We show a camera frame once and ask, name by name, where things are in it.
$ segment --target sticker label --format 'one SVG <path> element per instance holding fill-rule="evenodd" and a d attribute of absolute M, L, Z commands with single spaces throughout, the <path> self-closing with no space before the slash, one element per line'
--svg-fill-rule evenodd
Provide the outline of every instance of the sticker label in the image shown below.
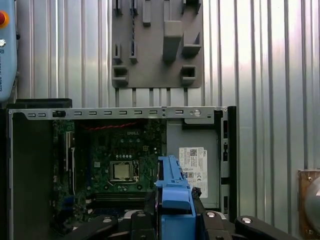
<path fill-rule="evenodd" d="M 95 161 L 94 162 L 94 167 L 95 168 L 100 168 L 100 162 L 99 161 Z"/>
<path fill-rule="evenodd" d="M 201 199 L 208 197 L 208 157 L 203 147 L 180 147 L 179 163 L 191 187 L 201 188 Z"/>

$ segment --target metal bolt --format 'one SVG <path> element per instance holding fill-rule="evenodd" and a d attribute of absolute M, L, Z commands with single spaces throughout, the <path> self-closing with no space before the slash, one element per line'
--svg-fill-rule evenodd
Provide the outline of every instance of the metal bolt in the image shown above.
<path fill-rule="evenodd" d="M 207 212 L 206 215 L 207 215 L 209 218 L 214 218 L 214 217 L 216 216 L 216 215 L 215 215 L 213 212 L 211 212 L 211 211 Z"/>
<path fill-rule="evenodd" d="M 242 222 L 244 222 L 245 224 L 250 224 L 250 223 L 252 223 L 251 219 L 250 219 L 250 218 L 247 218 L 247 217 L 244 217 L 244 218 L 242 218 L 241 220 L 242 220 Z"/>
<path fill-rule="evenodd" d="M 104 223 L 110 223 L 111 221 L 110 217 L 105 217 L 103 220 Z"/>
<path fill-rule="evenodd" d="M 201 115 L 201 111 L 200 111 L 199 109 L 196 109 L 196 110 L 194 111 L 194 115 L 195 115 L 196 117 L 199 117 L 199 116 Z"/>
<path fill-rule="evenodd" d="M 0 39 L 0 47 L 4 47 L 6 45 L 6 40 Z"/>

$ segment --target red cable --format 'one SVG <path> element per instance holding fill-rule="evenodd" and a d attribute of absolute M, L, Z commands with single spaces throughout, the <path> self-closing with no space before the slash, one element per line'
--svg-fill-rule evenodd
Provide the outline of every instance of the red cable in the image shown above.
<path fill-rule="evenodd" d="M 87 126 L 81 125 L 81 127 L 90 131 L 96 131 L 96 130 L 103 130 L 103 129 L 120 129 L 120 128 L 135 125 L 137 123 L 138 122 L 136 121 L 136 122 L 125 123 L 122 125 L 109 125 L 109 126 L 98 126 L 98 127 L 87 127 Z"/>

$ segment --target blue bracket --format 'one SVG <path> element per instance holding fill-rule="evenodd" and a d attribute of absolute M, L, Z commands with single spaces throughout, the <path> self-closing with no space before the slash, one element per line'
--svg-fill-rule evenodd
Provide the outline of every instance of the blue bracket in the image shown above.
<path fill-rule="evenodd" d="M 161 216 L 161 240 L 194 240 L 196 211 L 188 180 L 174 156 L 161 156 L 159 161 L 163 166 L 163 179 L 155 185 L 158 190 L 162 189 L 162 209 L 180 212 Z"/>
<path fill-rule="evenodd" d="M 0 0 L 0 12 L 6 15 L 6 24 L 0 27 L 0 103 L 6 102 L 12 92 L 17 74 L 17 33 L 15 0 Z"/>

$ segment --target green motherboard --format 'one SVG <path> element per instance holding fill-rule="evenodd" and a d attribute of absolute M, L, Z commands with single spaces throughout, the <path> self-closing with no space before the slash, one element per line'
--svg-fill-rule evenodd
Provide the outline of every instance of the green motherboard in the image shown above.
<path fill-rule="evenodd" d="M 166 154 L 158 119 L 59 120 L 54 128 L 54 228 L 61 234 L 101 214 L 141 209 Z"/>

